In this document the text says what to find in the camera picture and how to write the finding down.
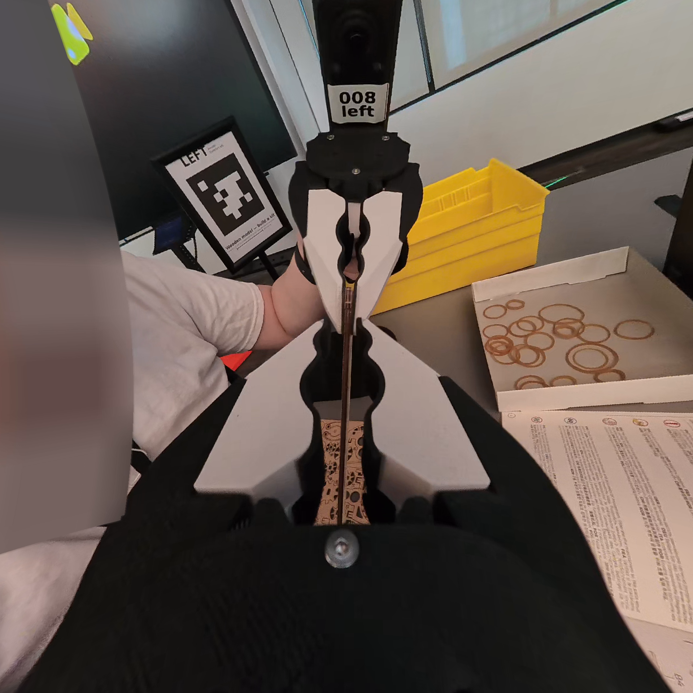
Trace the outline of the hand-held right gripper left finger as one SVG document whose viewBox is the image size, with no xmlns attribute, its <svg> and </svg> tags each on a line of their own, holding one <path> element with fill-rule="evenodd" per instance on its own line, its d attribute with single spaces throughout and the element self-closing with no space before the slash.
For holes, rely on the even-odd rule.
<svg viewBox="0 0 693 693">
<path fill-rule="evenodd" d="M 245 380 L 194 484 L 199 494 L 271 498 L 296 524 L 311 515 L 311 474 L 322 462 L 319 418 L 301 393 L 301 379 L 317 357 L 322 319 Z"/>
</svg>

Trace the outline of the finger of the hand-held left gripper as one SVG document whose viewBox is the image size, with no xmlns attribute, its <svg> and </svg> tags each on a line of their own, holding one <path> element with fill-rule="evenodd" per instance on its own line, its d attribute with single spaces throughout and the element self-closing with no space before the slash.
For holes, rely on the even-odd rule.
<svg viewBox="0 0 693 693">
<path fill-rule="evenodd" d="M 343 245 L 337 228 L 347 214 L 347 202 L 327 188 L 308 191 L 306 260 L 313 274 L 326 314 L 342 333 L 342 289 L 344 277 L 338 267 Z"/>
<path fill-rule="evenodd" d="M 401 254 L 401 206 L 395 191 L 347 204 L 348 231 L 359 232 L 346 267 L 356 281 L 356 318 L 370 317 Z"/>
</svg>

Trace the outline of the dark monitor screen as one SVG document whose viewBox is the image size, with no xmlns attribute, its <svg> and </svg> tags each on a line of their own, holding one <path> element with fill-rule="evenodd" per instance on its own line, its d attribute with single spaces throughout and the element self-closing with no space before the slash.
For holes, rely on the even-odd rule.
<svg viewBox="0 0 693 693">
<path fill-rule="evenodd" d="M 151 160 L 234 117 L 268 171 L 294 144 L 229 1 L 72 1 L 93 40 L 74 67 L 118 239 L 178 210 Z"/>
</svg>

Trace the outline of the pile of rubber bands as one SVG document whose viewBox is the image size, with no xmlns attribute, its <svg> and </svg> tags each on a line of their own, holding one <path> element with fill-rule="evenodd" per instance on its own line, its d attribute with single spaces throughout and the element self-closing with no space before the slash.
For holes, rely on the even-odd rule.
<svg viewBox="0 0 693 693">
<path fill-rule="evenodd" d="M 550 303 L 527 311 L 513 298 L 481 311 L 481 341 L 492 365 L 506 368 L 516 392 L 622 382 L 625 345 L 656 335 L 636 317 L 596 322 L 575 304 Z"/>
</svg>

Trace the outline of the black framed tag sign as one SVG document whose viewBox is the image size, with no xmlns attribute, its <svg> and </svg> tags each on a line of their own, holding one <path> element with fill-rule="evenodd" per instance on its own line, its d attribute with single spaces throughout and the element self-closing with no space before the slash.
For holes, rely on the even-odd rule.
<svg viewBox="0 0 693 693">
<path fill-rule="evenodd" d="M 234 117 L 155 155 L 151 163 L 230 273 L 292 230 Z"/>
</svg>

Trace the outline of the person's left forearm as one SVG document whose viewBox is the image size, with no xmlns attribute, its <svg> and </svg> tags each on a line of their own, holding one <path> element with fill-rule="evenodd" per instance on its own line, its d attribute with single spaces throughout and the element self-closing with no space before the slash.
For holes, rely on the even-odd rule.
<svg viewBox="0 0 693 693">
<path fill-rule="evenodd" d="M 263 322 L 253 349 L 282 349 L 326 316 L 318 287 L 301 272 L 298 258 L 306 264 L 302 238 L 298 238 L 286 271 L 271 286 L 258 287 L 263 300 Z"/>
</svg>

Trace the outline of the large wooden model parts sheet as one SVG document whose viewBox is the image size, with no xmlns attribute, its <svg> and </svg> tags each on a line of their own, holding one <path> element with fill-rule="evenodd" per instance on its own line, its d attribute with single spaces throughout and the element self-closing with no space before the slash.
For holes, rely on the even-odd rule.
<svg viewBox="0 0 693 693">
<path fill-rule="evenodd" d="M 341 422 L 338 419 L 323 419 L 321 427 L 325 467 L 324 489 L 314 525 L 334 525 L 337 524 L 338 510 Z M 362 433 L 362 421 L 349 424 L 343 502 L 346 524 L 370 524 L 362 498 L 365 491 L 362 474 Z"/>
</svg>

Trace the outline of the white cardboard tray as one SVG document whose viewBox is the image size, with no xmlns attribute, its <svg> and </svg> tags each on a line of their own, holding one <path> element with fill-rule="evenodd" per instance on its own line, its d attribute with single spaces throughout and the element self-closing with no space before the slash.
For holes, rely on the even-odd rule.
<svg viewBox="0 0 693 693">
<path fill-rule="evenodd" d="M 472 285 L 475 313 L 490 304 L 522 299 L 527 311 L 552 303 L 575 304 L 591 319 L 640 317 L 656 335 L 624 349 L 622 382 L 516 392 L 508 370 L 487 360 L 501 412 L 654 405 L 692 400 L 692 301 L 628 247 L 535 267 Z"/>
</svg>

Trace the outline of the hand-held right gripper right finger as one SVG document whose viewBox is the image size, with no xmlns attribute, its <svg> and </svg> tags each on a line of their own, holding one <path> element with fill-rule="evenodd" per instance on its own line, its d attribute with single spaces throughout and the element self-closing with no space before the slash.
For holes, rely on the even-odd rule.
<svg viewBox="0 0 693 693">
<path fill-rule="evenodd" d="M 384 377 L 371 413 L 372 437 L 382 456 L 378 489 L 386 496 L 433 496 L 485 490 L 490 479 L 436 371 L 368 319 L 368 357 Z"/>
</svg>

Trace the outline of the small wooden model parts sheet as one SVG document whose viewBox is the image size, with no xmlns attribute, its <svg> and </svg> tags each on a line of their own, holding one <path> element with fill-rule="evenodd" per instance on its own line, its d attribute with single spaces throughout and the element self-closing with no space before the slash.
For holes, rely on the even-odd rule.
<svg viewBox="0 0 693 693">
<path fill-rule="evenodd" d="M 337 524 L 343 523 L 344 486 L 348 460 L 349 411 L 351 402 L 351 349 L 353 343 L 354 302 L 356 284 L 344 282 L 342 290 L 342 383 L 341 383 L 341 424 L 340 424 L 340 462 L 337 484 Z"/>
</svg>

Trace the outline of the printed paper instruction sheet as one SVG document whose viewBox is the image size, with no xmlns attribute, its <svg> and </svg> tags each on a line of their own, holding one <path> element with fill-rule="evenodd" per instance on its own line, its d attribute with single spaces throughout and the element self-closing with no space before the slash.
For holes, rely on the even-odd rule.
<svg viewBox="0 0 693 693">
<path fill-rule="evenodd" d="M 513 411 L 623 615 L 692 632 L 692 414 Z"/>
</svg>

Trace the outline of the yellow plastic bin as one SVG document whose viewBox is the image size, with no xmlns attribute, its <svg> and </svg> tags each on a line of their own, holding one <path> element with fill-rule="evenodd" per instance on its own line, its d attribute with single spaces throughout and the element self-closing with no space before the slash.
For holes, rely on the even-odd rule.
<svg viewBox="0 0 693 693">
<path fill-rule="evenodd" d="M 403 269 L 372 314 L 511 273 L 536 262 L 550 190 L 491 159 L 423 189 Z"/>
</svg>

